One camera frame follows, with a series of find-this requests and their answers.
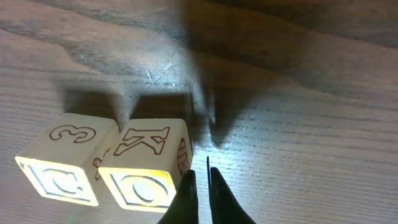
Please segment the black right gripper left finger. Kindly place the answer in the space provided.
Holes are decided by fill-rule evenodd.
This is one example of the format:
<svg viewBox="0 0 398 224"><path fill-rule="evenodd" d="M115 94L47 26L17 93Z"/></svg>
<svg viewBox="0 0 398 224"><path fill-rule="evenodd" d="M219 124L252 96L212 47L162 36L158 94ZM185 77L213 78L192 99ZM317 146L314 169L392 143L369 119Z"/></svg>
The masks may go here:
<svg viewBox="0 0 398 224"><path fill-rule="evenodd" d="M197 184L194 170L188 170L182 177L170 207L158 224L199 224Z"/></svg>

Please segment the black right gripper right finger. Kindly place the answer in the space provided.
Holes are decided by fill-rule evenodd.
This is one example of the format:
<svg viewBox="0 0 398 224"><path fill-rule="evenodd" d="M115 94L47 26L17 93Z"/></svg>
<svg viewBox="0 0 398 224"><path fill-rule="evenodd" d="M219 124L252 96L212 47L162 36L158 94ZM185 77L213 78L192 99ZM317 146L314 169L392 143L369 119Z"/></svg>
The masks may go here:
<svg viewBox="0 0 398 224"><path fill-rule="evenodd" d="M243 210L216 167L206 158L208 191L213 224L256 224Z"/></svg>

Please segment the yellow O block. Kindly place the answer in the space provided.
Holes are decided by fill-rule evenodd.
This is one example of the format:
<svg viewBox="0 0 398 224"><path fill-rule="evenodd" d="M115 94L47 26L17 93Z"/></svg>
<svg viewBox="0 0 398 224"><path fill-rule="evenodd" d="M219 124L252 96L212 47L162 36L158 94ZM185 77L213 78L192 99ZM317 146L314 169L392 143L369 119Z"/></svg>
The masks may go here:
<svg viewBox="0 0 398 224"><path fill-rule="evenodd" d="M164 213L192 158L183 119L131 119L98 171L121 208Z"/></svg>

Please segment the yellow C block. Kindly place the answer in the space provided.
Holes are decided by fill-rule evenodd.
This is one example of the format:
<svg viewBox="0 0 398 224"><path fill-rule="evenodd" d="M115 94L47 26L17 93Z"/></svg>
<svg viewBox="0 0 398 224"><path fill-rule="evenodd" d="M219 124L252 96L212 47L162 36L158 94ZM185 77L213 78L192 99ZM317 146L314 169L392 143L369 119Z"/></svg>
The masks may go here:
<svg viewBox="0 0 398 224"><path fill-rule="evenodd" d="M96 207L106 191L98 169L118 135L113 119L65 113L15 160L41 196Z"/></svg>

